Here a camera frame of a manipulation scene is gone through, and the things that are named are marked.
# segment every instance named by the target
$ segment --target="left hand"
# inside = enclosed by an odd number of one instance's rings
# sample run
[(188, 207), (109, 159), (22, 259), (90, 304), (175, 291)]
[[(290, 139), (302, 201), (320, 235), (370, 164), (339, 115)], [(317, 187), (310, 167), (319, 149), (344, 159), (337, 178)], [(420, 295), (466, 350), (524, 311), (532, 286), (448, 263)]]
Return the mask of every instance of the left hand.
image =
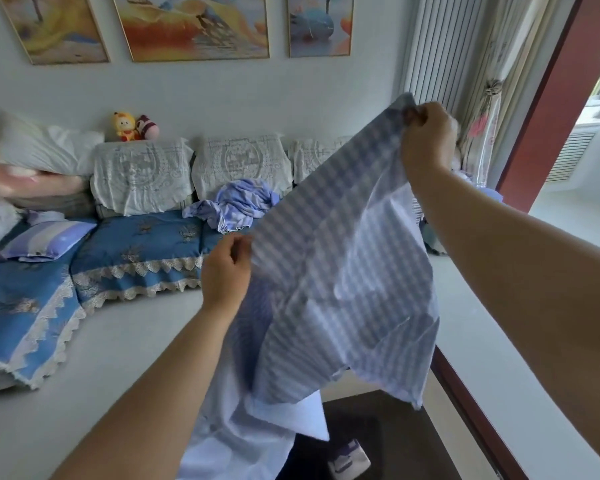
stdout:
[(202, 265), (203, 308), (220, 309), (232, 319), (251, 279), (251, 241), (236, 232), (224, 236)]

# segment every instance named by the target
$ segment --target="blue pillow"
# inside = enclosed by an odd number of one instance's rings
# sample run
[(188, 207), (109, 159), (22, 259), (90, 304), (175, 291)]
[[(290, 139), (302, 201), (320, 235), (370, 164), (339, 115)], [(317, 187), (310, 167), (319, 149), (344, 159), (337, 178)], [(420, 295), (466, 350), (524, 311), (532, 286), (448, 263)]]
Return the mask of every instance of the blue pillow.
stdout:
[(42, 222), (10, 241), (1, 255), (25, 262), (55, 261), (94, 227), (94, 223), (80, 221)]

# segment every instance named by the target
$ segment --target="stuffed toy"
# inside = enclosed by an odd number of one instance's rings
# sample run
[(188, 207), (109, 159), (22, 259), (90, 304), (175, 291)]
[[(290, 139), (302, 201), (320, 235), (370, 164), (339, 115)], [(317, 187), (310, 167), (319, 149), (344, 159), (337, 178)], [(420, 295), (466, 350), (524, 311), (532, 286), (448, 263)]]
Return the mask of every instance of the stuffed toy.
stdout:
[(87, 185), (81, 177), (0, 164), (1, 198), (71, 195), (85, 190)]
[(128, 112), (114, 112), (113, 124), (116, 127), (116, 133), (120, 136), (120, 141), (140, 139), (138, 131), (136, 131), (136, 119)]
[(140, 116), (136, 121), (136, 129), (141, 139), (149, 139), (155, 141), (160, 136), (160, 128), (145, 114)]

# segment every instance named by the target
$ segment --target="blue checkered fabric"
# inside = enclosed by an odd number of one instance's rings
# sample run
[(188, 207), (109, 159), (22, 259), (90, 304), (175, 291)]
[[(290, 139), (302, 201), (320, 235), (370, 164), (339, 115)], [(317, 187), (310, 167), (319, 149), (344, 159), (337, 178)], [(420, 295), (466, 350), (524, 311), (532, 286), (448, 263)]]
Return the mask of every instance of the blue checkered fabric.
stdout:
[(253, 229), (232, 337), (257, 400), (297, 403), (351, 368), (421, 405), (439, 320), (399, 156), (414, 104), (402, 95)]

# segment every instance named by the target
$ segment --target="yellow plush toy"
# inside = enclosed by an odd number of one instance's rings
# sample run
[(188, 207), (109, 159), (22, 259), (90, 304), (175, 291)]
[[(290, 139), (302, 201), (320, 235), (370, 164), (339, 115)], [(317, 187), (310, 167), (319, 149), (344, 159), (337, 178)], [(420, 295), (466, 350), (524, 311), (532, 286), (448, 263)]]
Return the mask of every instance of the yellow plush toy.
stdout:
[(113, 113), (113, 124), (121, 141), (140, 139), (136, 130), (136, 119), (128, 112)]

